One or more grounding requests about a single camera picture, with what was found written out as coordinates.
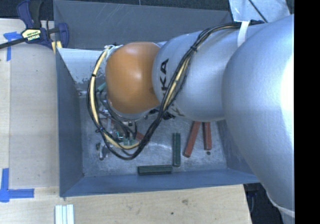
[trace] white tape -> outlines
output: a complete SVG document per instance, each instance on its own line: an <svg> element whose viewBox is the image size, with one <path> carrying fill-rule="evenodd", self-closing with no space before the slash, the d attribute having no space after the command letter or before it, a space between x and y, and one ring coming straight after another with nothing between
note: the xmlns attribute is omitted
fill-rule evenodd
<svg viewBox="0 0 320 224"><path fill-rule="evenodd" d="M247 30L250 21L243 21L238 34L238 47L240 47L246 41Z"/></svg>

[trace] orange object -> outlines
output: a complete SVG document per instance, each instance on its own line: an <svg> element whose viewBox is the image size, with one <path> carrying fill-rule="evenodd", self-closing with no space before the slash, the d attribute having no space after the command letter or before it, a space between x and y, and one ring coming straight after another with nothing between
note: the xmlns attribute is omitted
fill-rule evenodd
<svg viewBox="0 0 320 224"><path fill-rule="evenodd" d="M117 111L138 114L160 104L152 84L152 67L159 49L152 42L132 42L109 58L105 82L108 100Z"/></svg>
<svg viewBox="0 0 320 224"><path fill-rule="evenodd" d="M211 126L210 122L199 122L194 121L191 128L191 133L186 143L185 151L183 155L187 158L191 156L191 153L194 149L195 142L197 139L197 135L199 132L200 125L202 124L203 129L203 144L204 150L211 150L212 149L212 137L211 137Z"/></svg>

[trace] yellow clamp label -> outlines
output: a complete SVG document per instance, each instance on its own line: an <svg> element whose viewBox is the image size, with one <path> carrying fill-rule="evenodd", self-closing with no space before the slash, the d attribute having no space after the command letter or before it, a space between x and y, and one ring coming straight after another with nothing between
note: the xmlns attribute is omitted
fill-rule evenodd
<svg viewBox="0 0 320 224"><path fill-rule="evenodd" d="M21 35L23 38L28 39L28 41L32 41L40 38L41 31L39 29L27 29Z"/></svg>

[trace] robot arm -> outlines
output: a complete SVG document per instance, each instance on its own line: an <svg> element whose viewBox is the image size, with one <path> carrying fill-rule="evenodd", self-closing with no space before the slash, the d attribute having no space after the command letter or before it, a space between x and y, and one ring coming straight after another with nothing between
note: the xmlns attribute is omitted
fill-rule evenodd
<svg viewBox="0 0 320 224"><path fill-rule="evenodd" d="M134 122L157 110L128 159L142 151L165 112L200 122L225 119L283 219L294 219L293 27L291 15L249 26L241 46L238 24L181 35L161 47L139 42L114 51L106 64L112 113Z"/></svg>

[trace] blue tape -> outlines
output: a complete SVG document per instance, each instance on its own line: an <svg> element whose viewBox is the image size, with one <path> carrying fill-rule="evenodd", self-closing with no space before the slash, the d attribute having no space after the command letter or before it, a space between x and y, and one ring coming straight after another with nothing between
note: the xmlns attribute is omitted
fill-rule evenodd
<svg viewBox="0 0 320 224"><path fill-rule="evenodd" d="M17 198L34 198L35 189L9 189L9 168L2 170L1 188L0 188L0 202L7 203L10 199Z"/></svg>
<svg viewBox="0 0 320 224"><path fill-rule="evenodd" d="M16 31L4 33L3 36L8 40L8 42L22 38L21 34L17 33ZM10 60L11 60L11 46L9 46L6 51L6 61L8 62Z"/></svg>

